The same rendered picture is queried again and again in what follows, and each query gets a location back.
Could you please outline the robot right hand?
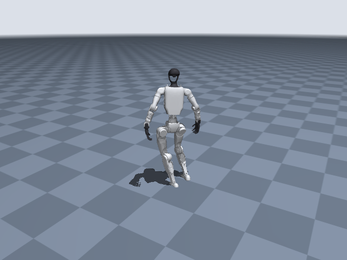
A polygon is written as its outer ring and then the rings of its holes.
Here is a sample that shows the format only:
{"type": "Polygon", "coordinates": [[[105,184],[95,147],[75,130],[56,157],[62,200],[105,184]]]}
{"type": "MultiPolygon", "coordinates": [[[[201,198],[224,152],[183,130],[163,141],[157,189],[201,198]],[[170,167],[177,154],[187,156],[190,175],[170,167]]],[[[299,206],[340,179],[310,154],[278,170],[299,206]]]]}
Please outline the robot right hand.
{"type": "Polygon", "coordinates": [[[195,134],[197,134],[199,132],[199,128],[200,128],[200,123],[201,121],[198,120],[198,123],[195,121],[195,124],[193,126],[195,126],[195,128],[192,130],[195,134]]]}

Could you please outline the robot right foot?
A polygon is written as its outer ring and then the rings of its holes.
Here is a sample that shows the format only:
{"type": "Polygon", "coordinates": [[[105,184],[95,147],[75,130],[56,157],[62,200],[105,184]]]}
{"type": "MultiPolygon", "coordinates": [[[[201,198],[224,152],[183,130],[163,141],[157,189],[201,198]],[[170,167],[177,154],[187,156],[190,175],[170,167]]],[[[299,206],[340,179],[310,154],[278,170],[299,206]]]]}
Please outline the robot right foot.
{"type": "Polygon", "coordinates": [[[187,180],[187,181],[191,180],[191,179],[190,179],[190,176],[187,175],[187,174],[186,174],[186,175],[181,174],[181,177],[184,178],[184,179],[187,180]]]}

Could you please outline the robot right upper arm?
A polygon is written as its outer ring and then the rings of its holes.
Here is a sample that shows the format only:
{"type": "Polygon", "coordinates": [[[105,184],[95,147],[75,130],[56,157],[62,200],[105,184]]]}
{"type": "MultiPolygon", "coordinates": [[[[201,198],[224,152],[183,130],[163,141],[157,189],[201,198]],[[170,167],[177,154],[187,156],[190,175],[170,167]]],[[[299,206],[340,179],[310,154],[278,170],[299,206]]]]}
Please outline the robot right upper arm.
{"type": "Polygon", "coordinates": [[[184,88],[184,95],[187,96],[188,100],[192,104],[191,109],[193,111],[196,111],[199,109],[199,105],[196,102],[196,99],[194,98],[192,92],[190,89],[184,88]]]}

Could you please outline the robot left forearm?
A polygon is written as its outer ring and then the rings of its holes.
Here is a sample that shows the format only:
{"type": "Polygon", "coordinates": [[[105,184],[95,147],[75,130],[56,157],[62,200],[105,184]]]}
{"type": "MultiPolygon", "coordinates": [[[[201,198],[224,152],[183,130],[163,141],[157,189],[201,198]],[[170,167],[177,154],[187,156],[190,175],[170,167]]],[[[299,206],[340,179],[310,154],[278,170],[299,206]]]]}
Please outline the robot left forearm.
{"type": "MultiPolygon", "coordinates": [[[[150,106],[150,108],[151,108],[151,106],[150,106]]],[[[144,122],[144,126],[145,126],[146,123],[148,123],[148,125],[150,125],[150,122],[151,122],[152,117],[154,115],[154,112],[150,111],[150,108],[148,110],[148,113],[147,113],[147,116],[146,116],[146,119],[145,119],[145,122],[144,122]]]]}

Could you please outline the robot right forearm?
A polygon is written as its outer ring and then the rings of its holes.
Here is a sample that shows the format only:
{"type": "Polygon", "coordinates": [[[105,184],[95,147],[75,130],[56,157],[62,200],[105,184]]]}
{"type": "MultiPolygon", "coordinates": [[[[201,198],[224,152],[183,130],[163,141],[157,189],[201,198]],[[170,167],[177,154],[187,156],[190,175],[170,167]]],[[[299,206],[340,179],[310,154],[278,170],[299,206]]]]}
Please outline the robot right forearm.
{"type": "Polygon", "coordinates": [[[200,107],[198,110],[194,111],[194,114],[195,114],[195,121],[198,123],[198,120],[201,120],[200,107]]]}

